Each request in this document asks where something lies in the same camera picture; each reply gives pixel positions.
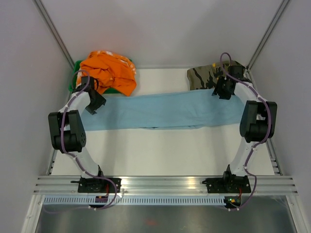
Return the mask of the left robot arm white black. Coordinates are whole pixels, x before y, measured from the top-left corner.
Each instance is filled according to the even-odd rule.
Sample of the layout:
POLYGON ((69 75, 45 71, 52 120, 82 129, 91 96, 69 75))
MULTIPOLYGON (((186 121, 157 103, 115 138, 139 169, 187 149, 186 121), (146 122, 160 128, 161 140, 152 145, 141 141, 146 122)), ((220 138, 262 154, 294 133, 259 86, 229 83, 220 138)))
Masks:
POLYGON ((48 115, 53 148, 67 155, 81 171, 77 182, 79 193, 100 193, 109 189, 102 178, 102 169, 86 149, 86 132, 81 119, 84 111, 94 115, 106 103, 106 99, 97 92, 96 84, 93 77, 83 76, 65 106, 48 115))

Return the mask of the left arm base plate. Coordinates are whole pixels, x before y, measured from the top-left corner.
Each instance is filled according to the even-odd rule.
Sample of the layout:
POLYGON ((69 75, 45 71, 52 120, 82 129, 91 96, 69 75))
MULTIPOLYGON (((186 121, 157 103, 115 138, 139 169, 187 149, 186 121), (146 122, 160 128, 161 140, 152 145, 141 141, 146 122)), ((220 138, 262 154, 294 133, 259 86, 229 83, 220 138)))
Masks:
POLYGON ((115 193, 113 184, 107 180, 95 178, 80 178, 78 181, 70 181, 78 184, 78 193, 115 193))

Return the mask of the light blue trousers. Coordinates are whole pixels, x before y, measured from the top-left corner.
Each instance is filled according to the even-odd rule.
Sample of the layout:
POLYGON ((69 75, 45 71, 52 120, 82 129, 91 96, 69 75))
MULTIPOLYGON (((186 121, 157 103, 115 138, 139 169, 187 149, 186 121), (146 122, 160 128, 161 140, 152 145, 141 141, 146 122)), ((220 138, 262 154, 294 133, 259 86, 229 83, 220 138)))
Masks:
POLYGON ((239 124, 244 103, 222 100, 211 89, 134 97, 106 96, 96 114, 81 115, 87 131, 120 129, 197 129, 239 124))

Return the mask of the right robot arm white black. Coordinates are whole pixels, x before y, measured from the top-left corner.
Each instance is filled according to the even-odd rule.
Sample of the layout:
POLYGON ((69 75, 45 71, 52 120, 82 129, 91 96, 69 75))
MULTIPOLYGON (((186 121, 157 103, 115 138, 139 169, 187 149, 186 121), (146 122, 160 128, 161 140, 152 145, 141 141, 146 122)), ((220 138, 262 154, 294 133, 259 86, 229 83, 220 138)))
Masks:
POLYGON ((238 97, 244 105, 239 131, 242 138, 236 156, 227 166, 222 178, 207 184, 208 191, 223 193, 250 193, 248 170, 257 147, 274 135, 277 104, 267 101, 243 75, 242 66, 230 65, 226 76, 221 77, 213 92, 220 99, 238 97))

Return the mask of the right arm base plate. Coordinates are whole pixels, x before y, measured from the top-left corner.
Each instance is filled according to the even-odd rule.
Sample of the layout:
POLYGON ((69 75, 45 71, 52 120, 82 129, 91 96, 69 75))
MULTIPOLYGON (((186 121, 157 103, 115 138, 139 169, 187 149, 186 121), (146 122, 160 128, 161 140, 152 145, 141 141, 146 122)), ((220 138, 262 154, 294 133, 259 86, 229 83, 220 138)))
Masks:
POLYGON ((207 187, 207 192, 209 194, 251 193, 251 187, 247 177, 228 181, 225 181, 223 178, 207 178, 202 181, 202 184, 207 187))

